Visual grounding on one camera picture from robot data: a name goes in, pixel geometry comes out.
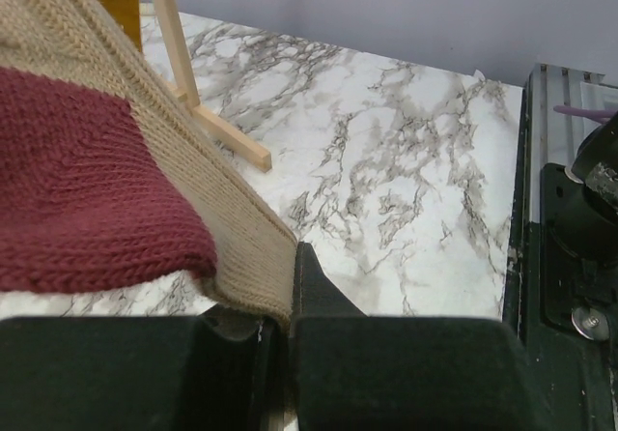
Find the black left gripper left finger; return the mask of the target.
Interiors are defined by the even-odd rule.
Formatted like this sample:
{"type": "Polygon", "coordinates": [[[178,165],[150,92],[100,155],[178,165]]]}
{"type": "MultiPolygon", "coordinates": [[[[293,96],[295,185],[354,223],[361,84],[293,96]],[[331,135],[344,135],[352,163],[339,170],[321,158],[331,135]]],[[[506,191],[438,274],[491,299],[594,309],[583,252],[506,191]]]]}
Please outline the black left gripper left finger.
{"type": "Polygon", "coordinates": [[[5,430],[276,430],[276,325],[194,316],[17,317],[1,324],[5,430]]]}

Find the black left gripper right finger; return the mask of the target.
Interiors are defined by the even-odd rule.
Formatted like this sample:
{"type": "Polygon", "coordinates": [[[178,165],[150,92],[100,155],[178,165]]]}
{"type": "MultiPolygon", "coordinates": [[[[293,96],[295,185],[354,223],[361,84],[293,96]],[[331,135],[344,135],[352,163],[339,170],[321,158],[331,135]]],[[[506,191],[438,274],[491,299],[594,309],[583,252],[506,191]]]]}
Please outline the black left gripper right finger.
{"type": "Polygon", "coordinates": [[[291,370],[302,430],[548,430],[513,331],[491,319],[363,314],[295,257],[291,370]]]}

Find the maroon cream striped sock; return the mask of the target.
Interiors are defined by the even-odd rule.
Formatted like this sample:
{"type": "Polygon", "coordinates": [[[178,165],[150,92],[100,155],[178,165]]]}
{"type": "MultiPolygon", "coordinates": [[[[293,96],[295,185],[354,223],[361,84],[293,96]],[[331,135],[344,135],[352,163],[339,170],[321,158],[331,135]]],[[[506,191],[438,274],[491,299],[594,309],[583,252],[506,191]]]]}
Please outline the maroon cream striped sock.
{"type": "Polygon", "coordinates": [[[98,0],[1,0],[3,294],[181,273],[287,329],[296,245],[98,0]]]}

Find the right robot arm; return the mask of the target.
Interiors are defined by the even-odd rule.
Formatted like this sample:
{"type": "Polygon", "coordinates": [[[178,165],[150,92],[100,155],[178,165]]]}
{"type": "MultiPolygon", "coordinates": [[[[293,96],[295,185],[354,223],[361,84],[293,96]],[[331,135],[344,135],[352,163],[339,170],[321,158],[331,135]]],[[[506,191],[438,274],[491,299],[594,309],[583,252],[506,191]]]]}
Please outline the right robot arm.
{"type": "Polygon", "coordinates": [[[607,265],[617,260],[617,117],[580,145],[572,173],[583,186],[576,199],[576,252],[607,265]]]}

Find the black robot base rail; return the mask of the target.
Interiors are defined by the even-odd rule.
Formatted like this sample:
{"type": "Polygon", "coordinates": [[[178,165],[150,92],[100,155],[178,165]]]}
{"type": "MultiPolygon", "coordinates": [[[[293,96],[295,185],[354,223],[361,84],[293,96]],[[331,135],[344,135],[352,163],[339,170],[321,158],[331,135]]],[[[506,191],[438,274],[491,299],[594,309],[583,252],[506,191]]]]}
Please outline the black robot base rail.
{"type": "Polygon", "coordinates": [[[538,64],[523,88],[502,319],[555,430],[617,426],[617,260],[576,252],[583,182],[571,171],[613,116],[617,90],[595,72],[538,64]]]}

